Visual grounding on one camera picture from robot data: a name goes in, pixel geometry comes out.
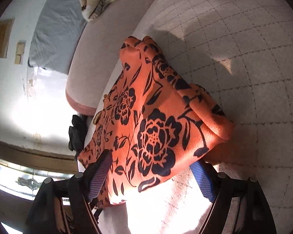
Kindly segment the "orange black floral garment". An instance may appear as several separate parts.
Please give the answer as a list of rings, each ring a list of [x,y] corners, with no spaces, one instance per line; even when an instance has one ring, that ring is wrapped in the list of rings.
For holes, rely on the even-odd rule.
[[[166,182],[229,140],[234,129],[210,94],[177,74],[150,37],[128,37],[120,61],[122,71],[78,157],[87,167],[104,150],[112,152],[100,209]]]

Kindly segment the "stained glass wooden door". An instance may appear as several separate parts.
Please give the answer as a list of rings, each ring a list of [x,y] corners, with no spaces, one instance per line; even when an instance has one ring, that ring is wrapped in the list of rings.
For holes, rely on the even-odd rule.
[[[22,232],[43,180],[77,172],[73,155],[32,150],[0,141],[0,221]]]

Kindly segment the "black cloth pile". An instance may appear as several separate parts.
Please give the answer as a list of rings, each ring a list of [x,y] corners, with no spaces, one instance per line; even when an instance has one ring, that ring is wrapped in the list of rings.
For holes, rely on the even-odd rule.
[[[79,154],[84,149],[85,138],[88,132],[87,116],[73,115],[72,126],[69,127],[69,143],[70,151],[75,151],[74,160],[76,161]]]

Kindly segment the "pink quilted bolster pillow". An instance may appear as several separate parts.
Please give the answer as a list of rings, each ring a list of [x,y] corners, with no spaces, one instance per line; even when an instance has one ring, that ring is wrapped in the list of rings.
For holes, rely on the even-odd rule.
[[[93,116],[119,49],[140,23],[154,0],[116,0],[98,18],[86,24],[74,53],[65,94],[78,113]]]

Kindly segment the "grey blue cushion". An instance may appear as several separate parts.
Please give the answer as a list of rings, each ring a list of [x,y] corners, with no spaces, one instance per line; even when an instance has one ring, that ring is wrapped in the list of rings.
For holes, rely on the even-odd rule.
[[[28,66],[68,74],[86,24],[79,0],[46,0],[31,41]]]

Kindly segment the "beige wall switch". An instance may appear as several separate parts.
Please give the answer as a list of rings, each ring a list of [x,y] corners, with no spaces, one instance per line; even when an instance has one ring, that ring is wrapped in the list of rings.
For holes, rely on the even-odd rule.
[[[26,43],[25,42],[18,42],[16,47],[16,55],[15,55],[15,64],[20,65],[22,64],[23,55],[25,52]]]

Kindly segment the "wooden wall panel box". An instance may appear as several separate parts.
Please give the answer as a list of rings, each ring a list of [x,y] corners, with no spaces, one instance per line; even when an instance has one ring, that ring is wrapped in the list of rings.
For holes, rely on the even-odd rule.
[[[0,58],[7,57],[9,38],[14,19],[0,20]]]

